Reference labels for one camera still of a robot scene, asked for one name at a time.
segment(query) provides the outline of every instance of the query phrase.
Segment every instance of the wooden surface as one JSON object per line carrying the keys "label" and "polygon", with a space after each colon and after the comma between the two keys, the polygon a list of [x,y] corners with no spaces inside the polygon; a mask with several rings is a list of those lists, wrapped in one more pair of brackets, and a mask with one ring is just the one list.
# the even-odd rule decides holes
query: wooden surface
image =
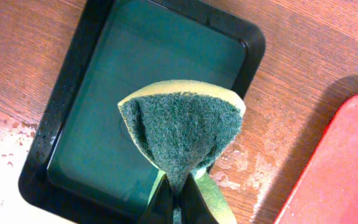
{"label": "wooden surface", "polygon": [[[208,2],[256,23],[267,40],[242,133],[211,175],[238,223],[272,223],[335,111],[358,93],[358,0]],[[0,0],[4,220],[46,214],[21,200],[17,178],[84,4]]]}

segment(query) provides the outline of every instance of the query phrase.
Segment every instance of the red tray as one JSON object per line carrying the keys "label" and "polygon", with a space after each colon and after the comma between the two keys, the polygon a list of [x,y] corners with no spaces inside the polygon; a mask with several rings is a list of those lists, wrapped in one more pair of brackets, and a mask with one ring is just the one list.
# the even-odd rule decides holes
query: red tray
{"label": "red tray", "polygon": [[336,113],[275,223],[358,223],[358,95]]}

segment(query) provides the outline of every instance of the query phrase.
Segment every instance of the water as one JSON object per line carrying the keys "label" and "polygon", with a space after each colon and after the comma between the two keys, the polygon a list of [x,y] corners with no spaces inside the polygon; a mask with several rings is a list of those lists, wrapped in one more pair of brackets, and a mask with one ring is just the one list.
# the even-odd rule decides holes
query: water
{"label": "water", "polygon": [[244,52],[238,41],[151,2],[116,1],[50,161],[49,179],[139,216],[157,169],[134,146],[117,103],[162,80],[231,88]]}

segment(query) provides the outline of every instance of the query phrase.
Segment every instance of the black tray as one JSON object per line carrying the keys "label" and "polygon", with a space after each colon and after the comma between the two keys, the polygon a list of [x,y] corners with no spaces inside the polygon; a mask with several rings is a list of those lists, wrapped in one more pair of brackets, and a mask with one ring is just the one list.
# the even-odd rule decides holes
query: black tray
{"label": "black tray", "polygon": [[[197,0],[153,2],[244,44],[245,60],[232,90],[245,97],[265,52],[265,39],[258,27]],[[86,3],[19,179],[20,193],[27,202],[78,223],[135,221],[128,214],[56,187],[47,177],[47,166],[57,144],[55,139],[65,125],[113,3],[113,0]]]}

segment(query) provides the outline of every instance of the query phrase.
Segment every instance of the green scouring pad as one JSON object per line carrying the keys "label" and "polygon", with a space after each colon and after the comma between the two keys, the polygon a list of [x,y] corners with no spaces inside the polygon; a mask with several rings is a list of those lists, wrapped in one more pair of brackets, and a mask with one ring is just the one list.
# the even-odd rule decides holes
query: green scouring pad
{"label": "green scouring pad", "polygon": [[234,140],[246,110],[233,91],[191,80],[151,84],[118,107],[135,145],[165,171],[175,194]]}

